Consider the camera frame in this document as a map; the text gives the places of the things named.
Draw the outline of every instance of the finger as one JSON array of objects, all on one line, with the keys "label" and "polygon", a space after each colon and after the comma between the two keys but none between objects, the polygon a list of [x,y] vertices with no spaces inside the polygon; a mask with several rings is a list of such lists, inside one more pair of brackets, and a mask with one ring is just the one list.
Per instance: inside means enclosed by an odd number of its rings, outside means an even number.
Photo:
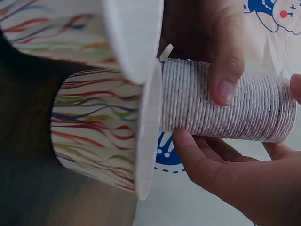
[{"label": "finger", "polygon": [[173,143],[189,178],[204,189],[214,192],[214,181],[223,164],[208,159],[191,134],[184,129],[174,130]]},{"label": "finger", "polygon": [[225,161],[244,162],[257,161],[257,159],[243,156],[229,144],[218,138],[206,138],[208,145]]},{"label": "finger", "polygon": [[295,152],[293,149],[291,149],[284,143],[280,143],[280,144],[262,143],[262,144],[272,160],[282,159],[285,156]]},{"label": "finger", "polygon": [[244,71],[243,11],[237,4],[222,13],[214,28],[214,58],[209,70],[209,90],[214,102],[227,106]]},{"label": "finger", "polygon": [[194,136],[193,138],[208,159],[223,162],[223,159],[207,144],[204,137]]},{"label": "finger", "polygon": [[290,87],[293,93],[293,96],[295,97],[296,101],[301,105],[301,75],[294,74],[291,77],[290,81]]}]

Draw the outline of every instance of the colorful striped paper cup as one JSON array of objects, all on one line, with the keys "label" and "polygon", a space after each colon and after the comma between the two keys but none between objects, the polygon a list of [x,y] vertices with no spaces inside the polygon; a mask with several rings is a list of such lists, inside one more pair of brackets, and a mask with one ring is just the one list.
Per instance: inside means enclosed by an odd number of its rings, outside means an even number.
[{"label": "colorful striped paper cup", "polygon": [[105,68],[69,76],[57,93],[51,117],[52,143],[60,163],[136,192],[143,200],[155,163],[161,79],[158,61],[152,79],[143,86]]}]

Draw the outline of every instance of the fingernail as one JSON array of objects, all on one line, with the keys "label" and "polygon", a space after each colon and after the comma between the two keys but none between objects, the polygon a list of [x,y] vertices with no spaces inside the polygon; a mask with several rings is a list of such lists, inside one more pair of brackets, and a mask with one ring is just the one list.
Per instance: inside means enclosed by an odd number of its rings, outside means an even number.
[{"label": "fingernail", "polygon": [[227,80],[221,80],[217,91],[226,102],[231,103],[234,97],[235,85]]}]

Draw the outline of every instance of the paper cup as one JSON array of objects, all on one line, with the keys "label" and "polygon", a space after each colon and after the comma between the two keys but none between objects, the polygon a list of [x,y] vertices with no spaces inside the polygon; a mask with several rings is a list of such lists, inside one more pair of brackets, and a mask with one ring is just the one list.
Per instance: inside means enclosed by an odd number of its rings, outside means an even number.
[{"label": "paper cup", "polygon": [[164,62],[161,131],[271,143],[289,136],[297,104],[288,79],[245,70],[232,103],[222,107],[209,96],[208,70],[205,62]]},{"label": "paper cup", "polygon": [[51,137],[63,166],[145,199],[161,116],[161,65],[155,65],[143,86],[111,69],[79,72],[62,84],[53,105]]},{"label": "paper cup", "polygon": [[117,69],[142,84],[159,46],[163,0],[5,0],[0,26],[19,51]]}]

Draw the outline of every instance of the cartoon print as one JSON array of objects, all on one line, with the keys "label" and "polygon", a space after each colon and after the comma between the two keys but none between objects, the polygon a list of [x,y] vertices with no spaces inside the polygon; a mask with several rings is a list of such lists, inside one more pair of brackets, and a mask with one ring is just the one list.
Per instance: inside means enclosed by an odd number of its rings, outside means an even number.
[{"label": "cartoon print", "polygon": [[163,172],[171,172],[174,174],[184,172],[181,160],[177,156],[174,145],[173,135],[171,133],[162,132],[158,139],[156,170]]},{"label": "cartoon print", "polygon": [[244,13],[256,13],[270,32],[301,33],[301,0],[244,0]]}]

